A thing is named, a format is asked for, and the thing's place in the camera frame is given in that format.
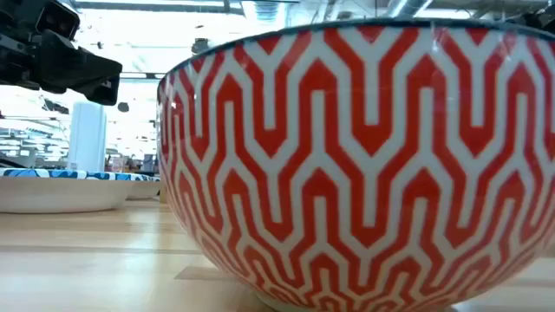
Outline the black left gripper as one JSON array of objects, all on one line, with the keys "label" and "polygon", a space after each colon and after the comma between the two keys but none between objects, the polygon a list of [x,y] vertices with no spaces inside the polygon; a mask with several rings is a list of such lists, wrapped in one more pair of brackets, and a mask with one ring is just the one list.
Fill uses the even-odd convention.
[{"label": "black left gripper", "polygon": [[[31,90],[72,89],[89,101],[114,106],[122,65],[95,55],[51,30],[37,28],[56,0],[0,0],[0,86]],[[39,78],[34,74],[39,47]]]}]

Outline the dark angular ceiling fixture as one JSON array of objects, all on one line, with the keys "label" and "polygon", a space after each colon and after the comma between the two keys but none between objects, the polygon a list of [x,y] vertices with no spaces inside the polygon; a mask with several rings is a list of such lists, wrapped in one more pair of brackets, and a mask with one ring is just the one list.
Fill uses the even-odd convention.
[{"label": "dark angular ceiling fixture", "polygon": [[42,109],[50,112],[57,112],[59,114],[69,114],[69,109],[67,107],[46,98],[42,100]]}]

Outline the red white patterned bowl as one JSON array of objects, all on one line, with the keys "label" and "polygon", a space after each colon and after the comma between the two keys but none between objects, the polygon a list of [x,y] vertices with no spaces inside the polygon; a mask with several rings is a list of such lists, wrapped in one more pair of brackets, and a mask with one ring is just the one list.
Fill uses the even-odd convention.
[{"label": "red white patterned bowl", "polygon": [[555,30],[373,18],[227,42],[157,88],[201,252],[278,312],[429,312],[555,235]]}]

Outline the black curved frame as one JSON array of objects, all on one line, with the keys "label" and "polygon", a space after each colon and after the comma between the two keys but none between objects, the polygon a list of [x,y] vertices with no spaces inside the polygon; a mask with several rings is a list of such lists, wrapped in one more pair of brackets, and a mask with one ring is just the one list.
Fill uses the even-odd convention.
[{"label": "black curved frame", "polygon": [[0,168],[27,168],[18,158],[0,155]]}]

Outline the grey ceiling duct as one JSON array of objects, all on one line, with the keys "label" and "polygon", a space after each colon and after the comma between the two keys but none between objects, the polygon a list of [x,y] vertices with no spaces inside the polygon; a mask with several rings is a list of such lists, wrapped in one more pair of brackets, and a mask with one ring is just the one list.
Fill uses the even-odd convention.
[{"label": "grey ceiling duct", "polygon": [[386,17],[412,17],[426,9],[434,0],[390,0]]}]

